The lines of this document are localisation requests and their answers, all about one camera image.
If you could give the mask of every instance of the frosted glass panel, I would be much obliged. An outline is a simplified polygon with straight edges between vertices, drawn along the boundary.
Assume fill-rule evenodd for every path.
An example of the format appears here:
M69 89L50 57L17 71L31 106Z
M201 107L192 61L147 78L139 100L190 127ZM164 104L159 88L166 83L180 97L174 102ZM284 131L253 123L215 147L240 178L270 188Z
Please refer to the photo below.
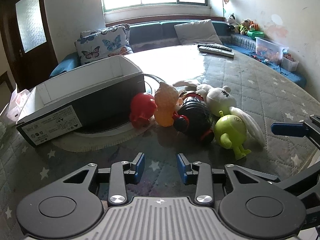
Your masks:
M16 12L24 51L45 43L39 0L20 0Z

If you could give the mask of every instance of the brown wooden door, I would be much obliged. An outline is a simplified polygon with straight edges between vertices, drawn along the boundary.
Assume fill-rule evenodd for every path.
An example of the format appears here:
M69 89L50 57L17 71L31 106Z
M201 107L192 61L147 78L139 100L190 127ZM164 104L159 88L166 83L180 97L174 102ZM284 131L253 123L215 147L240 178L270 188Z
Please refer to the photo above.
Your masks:
M4 50L19 90L49 79L57 66L44 0L0 0Z

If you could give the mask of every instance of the quilted tablecloth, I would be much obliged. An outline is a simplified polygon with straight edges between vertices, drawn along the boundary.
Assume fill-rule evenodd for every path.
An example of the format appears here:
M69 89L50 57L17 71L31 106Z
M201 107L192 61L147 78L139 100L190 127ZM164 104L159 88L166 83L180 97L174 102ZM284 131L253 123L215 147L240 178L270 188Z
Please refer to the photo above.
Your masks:
M116 146L97 151L73 153L51 142L34 149L15 128L7 129L0 141L0 239L20 239L16 206L27 194L88 164L110 167L118 161L132 161L138 152L146 155L140 184L128 185L128 196L191 196L195 186L182 184L177 153L190 162L202 161L213 168L235 163L250 169L276 174L285 179L306 168L316 147L306 138L275 136L273 122L298 122L310 114L320 114L320 104L299 86L266 65L235 51L235 58L202 55L196 45L143 51L126 56L144 73L156 75L169 84L196 79L214 87L228 85L237 107L249 113L260 125L266 146L250 136L244 148L252 153L235 161L232 150L213 141L203 147L188 140L173 127L153 125L143 134ZM106 199L108 184L102 184L99 197Z

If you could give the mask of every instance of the green alien toy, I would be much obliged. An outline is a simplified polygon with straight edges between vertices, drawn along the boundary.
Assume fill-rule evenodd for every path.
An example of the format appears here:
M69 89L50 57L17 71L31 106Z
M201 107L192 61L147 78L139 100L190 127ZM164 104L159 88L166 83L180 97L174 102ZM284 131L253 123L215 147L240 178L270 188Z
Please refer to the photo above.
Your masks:
M251 150L245 150L242 143L247 138L247 128L242 119L236 115L223 115L214 127L214 135L218 144L225 149L233 149L236 160L245 157Z

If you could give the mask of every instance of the box label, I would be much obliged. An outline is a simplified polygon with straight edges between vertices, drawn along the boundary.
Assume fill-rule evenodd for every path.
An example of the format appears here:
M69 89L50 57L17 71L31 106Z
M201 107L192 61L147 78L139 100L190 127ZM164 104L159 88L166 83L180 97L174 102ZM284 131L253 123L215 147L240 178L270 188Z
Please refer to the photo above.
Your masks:
M39 145L79 127L82 127L82 124L76 112L72 106L67 106L22 127L22 130L35 145Z

